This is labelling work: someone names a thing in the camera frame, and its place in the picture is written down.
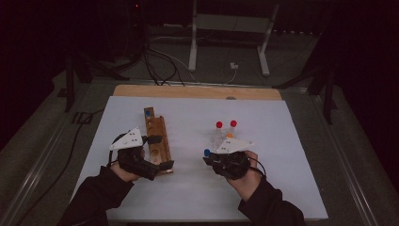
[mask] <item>person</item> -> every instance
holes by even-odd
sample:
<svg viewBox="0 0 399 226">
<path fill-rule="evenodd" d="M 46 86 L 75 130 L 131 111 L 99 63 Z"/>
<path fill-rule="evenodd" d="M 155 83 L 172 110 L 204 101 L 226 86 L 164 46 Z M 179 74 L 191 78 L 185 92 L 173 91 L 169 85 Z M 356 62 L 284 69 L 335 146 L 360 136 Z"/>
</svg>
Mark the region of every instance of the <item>person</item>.
<svg viewBox="0 0 399 226">
<path fill-rule="evenodd" d="M 245 153 L 250 166 L 256 168 L 258 155 L 251 151 Z M 138 179 L 139 176 L 121 169 L 118 162 L 110 168 L 101 167 L 98 176 L 88 177 L 79 186 L 57 225 L 108 225 L 105 211 L 119 207 L 134 186 L 133 181 Z M 227 179 L 227 182 L 242 198 L 238 210 L 253 225 L 306 225 L 302 211 L 284 201 L 281 191 L 256 170 L 250 169 L 244 177 Z"/>
</svg>

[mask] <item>blue object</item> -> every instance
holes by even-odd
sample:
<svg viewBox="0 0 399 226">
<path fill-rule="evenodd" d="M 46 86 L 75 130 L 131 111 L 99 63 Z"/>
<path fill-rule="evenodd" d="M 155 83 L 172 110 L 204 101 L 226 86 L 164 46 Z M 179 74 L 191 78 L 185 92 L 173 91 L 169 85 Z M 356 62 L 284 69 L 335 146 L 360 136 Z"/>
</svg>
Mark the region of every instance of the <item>blue object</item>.
<svg viewBox="0 0 399 226">
<path fill-rule="evenodd" d="M 203 151 L 203 155 L 205 155 L 205 157 L 208 157 L 211 154 L 211 151 L 209 149 L 205 149 Z"/>
</svg>

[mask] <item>dark background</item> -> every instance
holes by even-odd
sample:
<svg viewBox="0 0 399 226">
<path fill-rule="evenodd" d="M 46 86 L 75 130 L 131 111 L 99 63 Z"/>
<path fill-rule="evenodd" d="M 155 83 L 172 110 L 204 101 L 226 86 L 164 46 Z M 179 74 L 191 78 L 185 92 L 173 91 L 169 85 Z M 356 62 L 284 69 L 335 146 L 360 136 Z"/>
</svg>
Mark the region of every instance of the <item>dark background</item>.
<svg viewBox="0 0 399 226">
<path fill-rule="evenodd" d="M 3 148 L 40 103 L 53 90 L 51 79 L 65 70 L 65 51 L 78 46 L 98 58 L 112 60 L 115 42 L 102 23 L 118 31 L 124 20 L 121 1 L 2 1 L 0 5 L 1 140 Z M 200 1 L 200 10 L 220 11 L 216 1 Z M 230 1 L 224 13 L 262 15 L 262 8 L 237 10 Z M 144 24 L 191 23 L 190 1 L 152 0 L 138 3 Z M 342 87 L 392 183 L 399 190 L 399 91 L 397 79 L 399 6 L 385 2 L 281 2 L 277 32 L 321 35 L 306 67 L 337 64 L 336 85 Z M 132 15 L 137 11 L 132 8 Z"/>
</svg>

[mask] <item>red cap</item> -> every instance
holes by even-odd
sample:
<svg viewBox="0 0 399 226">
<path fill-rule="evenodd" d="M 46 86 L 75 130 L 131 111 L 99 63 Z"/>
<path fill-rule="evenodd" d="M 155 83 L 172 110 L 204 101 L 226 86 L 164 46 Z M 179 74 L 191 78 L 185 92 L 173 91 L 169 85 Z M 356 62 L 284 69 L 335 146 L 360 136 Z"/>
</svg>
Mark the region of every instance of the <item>red cap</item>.
<svg viewBox="0 0 399 226">
<path fill-rule="evenodd" d="M 218 121 L 217 123 L 216 123 L 216 127 L 217 128 L 221 128 L 223 126 L 223 123 L 221 122 L 221 121 Z"/>
<path fill-rule="evenodd" d="M 230 121 L 230 126 L 231 127 L 237 126 L 237 121 Z"/>
</svg>

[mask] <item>black jacket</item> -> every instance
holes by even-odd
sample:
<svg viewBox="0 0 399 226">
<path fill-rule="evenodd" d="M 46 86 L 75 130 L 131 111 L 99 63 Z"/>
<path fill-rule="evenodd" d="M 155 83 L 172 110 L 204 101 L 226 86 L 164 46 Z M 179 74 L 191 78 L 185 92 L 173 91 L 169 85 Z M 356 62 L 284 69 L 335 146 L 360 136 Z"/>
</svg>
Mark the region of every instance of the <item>black jacket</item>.
<svg viewBox="0 0 399 226">
<path fill-rule="evenodd" d="M 88 177 L 78 188 L 57 225 L 108 225 L 106 210 L 117 208 L 133 187 L 111 169 L 101 167 L 100 174 Z M 262 178 L 258 188 L 238 209 L 254 225 L 306 225 L 302 212 L 282 200 L 281 191 Z"/>
</svg>

